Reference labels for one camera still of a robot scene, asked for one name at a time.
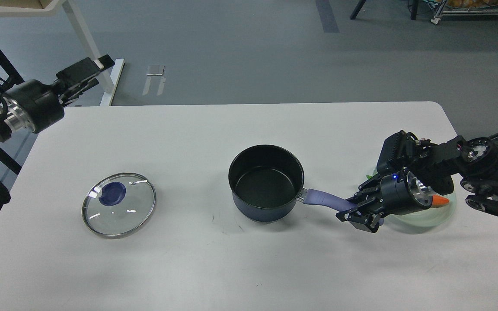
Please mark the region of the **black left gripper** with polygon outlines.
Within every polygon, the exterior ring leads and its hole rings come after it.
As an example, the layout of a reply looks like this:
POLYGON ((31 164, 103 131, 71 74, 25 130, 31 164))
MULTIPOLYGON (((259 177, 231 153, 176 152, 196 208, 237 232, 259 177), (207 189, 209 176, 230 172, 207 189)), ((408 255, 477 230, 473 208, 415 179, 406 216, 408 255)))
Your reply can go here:
POLYGON ((81 95, 97 86, 99 74, 114 65, 115 61, 107 54, 95 60, 87 57, 59 71, 57 80, 69 87, 61 95, 61 102, 49 85, 37 79, 12 87, 3 95, 8 107, 4 122, 13 133, 22 128, 40 133, 61 120, 64 117, 63 106, 73 104, 81 95))

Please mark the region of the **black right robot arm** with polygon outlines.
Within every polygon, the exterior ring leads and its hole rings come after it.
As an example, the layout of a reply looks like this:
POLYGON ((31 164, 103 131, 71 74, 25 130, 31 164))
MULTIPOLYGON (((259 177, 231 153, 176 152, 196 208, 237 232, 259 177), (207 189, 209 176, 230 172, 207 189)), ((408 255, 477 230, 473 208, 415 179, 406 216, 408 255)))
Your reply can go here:
POLYGON ((348 199, 353 207, 336 217, 375 233, 386 216, 428 210, 433 195, 452 193, 453 175, 462 177, 468 206, 498 217, 498 133, 436 144, 403 130, 385 139, 376 174, 348 199))

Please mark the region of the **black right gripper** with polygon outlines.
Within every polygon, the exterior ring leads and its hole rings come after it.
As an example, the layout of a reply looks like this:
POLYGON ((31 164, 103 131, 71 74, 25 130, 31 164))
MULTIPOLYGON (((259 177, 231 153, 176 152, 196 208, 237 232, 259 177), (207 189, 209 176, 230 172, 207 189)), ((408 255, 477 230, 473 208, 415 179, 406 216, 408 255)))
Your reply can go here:
POLYGON ((434 191, 410 171, 390 175, 372 175, 347 201, 360 211, 338 212, 336 217, 354 228, 375 234, 382 226, 382 216, 407 215, 427 210, 433 205, 434 191))

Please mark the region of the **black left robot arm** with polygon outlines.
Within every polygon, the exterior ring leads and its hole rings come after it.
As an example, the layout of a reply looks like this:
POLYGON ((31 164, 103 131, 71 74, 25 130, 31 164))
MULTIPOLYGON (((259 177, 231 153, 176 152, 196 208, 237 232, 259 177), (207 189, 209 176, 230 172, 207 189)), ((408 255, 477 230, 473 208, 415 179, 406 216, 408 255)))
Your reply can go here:
MULTIPOLYGON (((109 55, 95 60, 82 59, 59 71, 53 83, 37 79, 15 83, 0 78, 0 142, 10 139, 21 129, 40 133, 64 117, 64 108, 85 91, 98 85, 97 77, 115 62, 109 55)), ((0 149, 0 162, 18 174, 21 166, 0 149)), ((0 211, 10 202, 10 193, 0 181, 0 211)))

